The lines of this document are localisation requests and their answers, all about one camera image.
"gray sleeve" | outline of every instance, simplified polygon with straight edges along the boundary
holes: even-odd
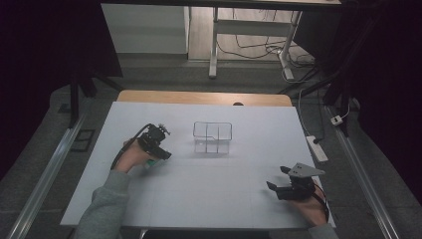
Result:
[[[329,223],[310,228],[309,231],[313,239],[338,239],[337,234]]]
[[[128,200],[129,176],[112,170],[105,185],[93,193],[93,202],[78,225],[75,238],[115,239],[118,237]]]

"transparent plastic box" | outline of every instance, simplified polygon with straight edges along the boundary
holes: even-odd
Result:
[[[193,126],[195,152],[229,153],[232,124],[198,121]]]

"power strip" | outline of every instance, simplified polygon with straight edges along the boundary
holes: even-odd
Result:
[[[320,147],[319,143],[314,143],[315,139],[316,138],[314,136],[307,136],[308,144],[310,145],[310,148],[313,150],[313,153],[316,156],[316,160],[318,162],[328,161],[328,158],[326,157],[325,152],[323,152],[322,147]]]

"metal frame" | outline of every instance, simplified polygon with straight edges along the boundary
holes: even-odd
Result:
[[[283,66],[283,72],[287,80],[293,80],[294,76],[287,60],[289,48],[295,36],[302,12],[294,12],[292,23],[277,22],[257,22],[241,20],[218,20],[218,8],[213,9],[213,31],[211,43],[211,57],[209,78],[217,78],[217,36],[218,34],[228,35],[249,35],[249,36],[273,36],[286,37],[286,43],[283,51],[278,53],[280,62]]]
[[[329,119],[334,117],[334,114],[331,113],[331,109],[329,107],[324,107],[325,113]],[[388,214],[384,203],[382,202],[381,198],[379,198],[378,193],[375,190],[375,187],[372,184],[359,156],[354,149],[353,144],[351,143],[350,139],[342,133],[341,129],[337,126],[335,128],[335,133],[337,138],[343,148],[348,161],[350,163],[350,167],[353,170],[354,175],[356,176],[357,181],[359,182],[360,187],[362,188],[363,194],[366,197],[369,206],[372,208],[374,212],[374,216],[378,221],[379,228],[381,229],[382,233],[384,234],[385,238],[388,239],[398,239],[400,238],[398,235],[397,230]]]
[[[72,142],[75,140],[79,129],[81,128],[88,112],[90,111],[93,102],[94,100],[92,99],[84,99],[80,117],[74,124],[74,127],[68,128],[63,135],[62,140],[60,141],[56,151],[47,164],[46,169],[44,169],[40,180],[28,198],[24,208],[19,214],[18,219],[15,221],[12,230],[9,232],[9,235],[7,236],[8,239],[25,238],[27,235],[32,223],[35,220],[35,217],[37,216],[38,211],[44,202],[44,199],[46,198],[54,180],[56,179],[56,176],[66,158],[66,155],[71,148]]]

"metal rail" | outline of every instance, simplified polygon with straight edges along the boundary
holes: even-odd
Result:
[[[325,112],[329,119],[334,117],[329,107],[325,107]],[[390,218],[390,215],[388,214],[384,206],[384,203],[379,198],[378,193],[376,192],[375,187],[373,186],[366,170],[364,169],[364,166],[359,156],[357,155],[356,150],[354,149],[350,139],[344,136],[339,127],[335,128],[335,133],[348,158],[351,169],[353,170],[354,175],[356,176],[357,181],[359,182],[359,185],[362,188],[363,194],[365,195],[369,206],[374,212],[374,216],[378,221],[379,228],[384,234],[384,237],[388,239],[400,238]]]
[[[24,208],[19,214],[18,219],[15,221],[12,230],[9,232],[9,235],[7,236],[8,239],[23,239],[27,235],[35,217],[37,216],[38,211],[44,202],[44,199],[46,198],[54,180],[56,179],[63,161],[65,160],[69,149],[71,148],[72,142],[77,136],[79,129],[81,128],[88,112],[90,111],[93,101],[94,100],[92,99],[83,100],[79,119],[76,121],[75,126],[73,128],[68,128],[63,135],[62,140],[59,142],[59,145],[57,146],[56,151],[53,153],[52,158],[47,164],[46,169],[44,169],[40,180],[29,196]]]

